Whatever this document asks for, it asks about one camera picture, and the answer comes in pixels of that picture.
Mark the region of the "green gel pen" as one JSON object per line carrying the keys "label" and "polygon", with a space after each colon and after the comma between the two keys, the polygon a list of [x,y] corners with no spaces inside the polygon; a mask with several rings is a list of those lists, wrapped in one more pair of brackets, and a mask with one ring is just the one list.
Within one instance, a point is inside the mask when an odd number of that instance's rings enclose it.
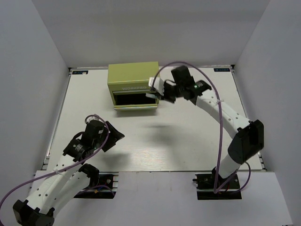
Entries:
{"label": "green gel pen", "polygon": [[157,99],[158,97],[155,94],[152,93],[146,93],[146,97],[152,98],[152,99]]}

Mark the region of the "green metal drawer box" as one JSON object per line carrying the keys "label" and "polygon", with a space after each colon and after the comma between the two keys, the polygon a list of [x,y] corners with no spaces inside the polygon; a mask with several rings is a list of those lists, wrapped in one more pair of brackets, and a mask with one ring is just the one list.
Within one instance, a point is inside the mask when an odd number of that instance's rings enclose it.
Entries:
{"label": "green metal drawer box", "polygon": [[107,85],[116,111],[157,109],[158,100],[151,93],[149,78],[159,70],[158,62],[110,64]]}

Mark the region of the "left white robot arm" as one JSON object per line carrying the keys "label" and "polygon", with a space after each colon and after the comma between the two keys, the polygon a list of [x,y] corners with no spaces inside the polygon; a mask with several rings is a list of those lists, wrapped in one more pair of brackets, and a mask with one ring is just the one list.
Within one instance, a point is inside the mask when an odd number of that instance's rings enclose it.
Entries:
{"label": "left white robot arm", "polygon": [[93,154],[111,149],[124,138],[108,121],[90,120],[64,148],[53,171],[24,201],[13,205],[22,226],[51,226],[60,210],[84,189],[99,185],[99,169],[86,161]]}

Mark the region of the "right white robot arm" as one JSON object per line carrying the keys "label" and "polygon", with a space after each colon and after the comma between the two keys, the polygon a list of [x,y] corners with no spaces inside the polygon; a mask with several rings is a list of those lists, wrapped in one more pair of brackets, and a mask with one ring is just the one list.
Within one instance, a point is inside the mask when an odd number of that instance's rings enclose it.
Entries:
{"label": "right white robot arm", "polygon": [[256,155],[264,147],[264,125],[260,120],[250,120],[242,116],[221,100],[213,81],[197,71],[205,80],[196,80],[187,66],[174,68],[173,80],[163,80],[158,74],[149,80],[151,90],[159,99],[175,103],[179,98],[191,102],[219,123],[219,148],[217,164],[212,170],[212,181],[222,188],[229,183],[241,165]]}

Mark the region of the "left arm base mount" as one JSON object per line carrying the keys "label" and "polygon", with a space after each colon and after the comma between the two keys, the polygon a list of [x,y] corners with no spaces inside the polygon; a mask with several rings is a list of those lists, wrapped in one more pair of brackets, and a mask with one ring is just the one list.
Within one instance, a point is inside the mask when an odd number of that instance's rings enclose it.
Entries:
{"label": "left arm base mount", "polygon": [[119,174],[117,172],[99,173],[99,181],[95,188],[80,191],[74,196],[78,199],[113,199],[118,188]]}

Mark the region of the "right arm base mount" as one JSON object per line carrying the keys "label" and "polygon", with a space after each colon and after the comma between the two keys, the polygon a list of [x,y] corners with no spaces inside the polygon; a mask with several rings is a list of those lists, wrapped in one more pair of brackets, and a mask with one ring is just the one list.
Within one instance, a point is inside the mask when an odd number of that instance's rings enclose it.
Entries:
{"label": "right arm base mount", "polygon": [[211,173],[196,174],[192,180],[197,186],[197,199],[209,200],[241,200],[241,192],[234,193],[240,188],[238,176],[235,175],[218,193],[214,193],[214,176]]}

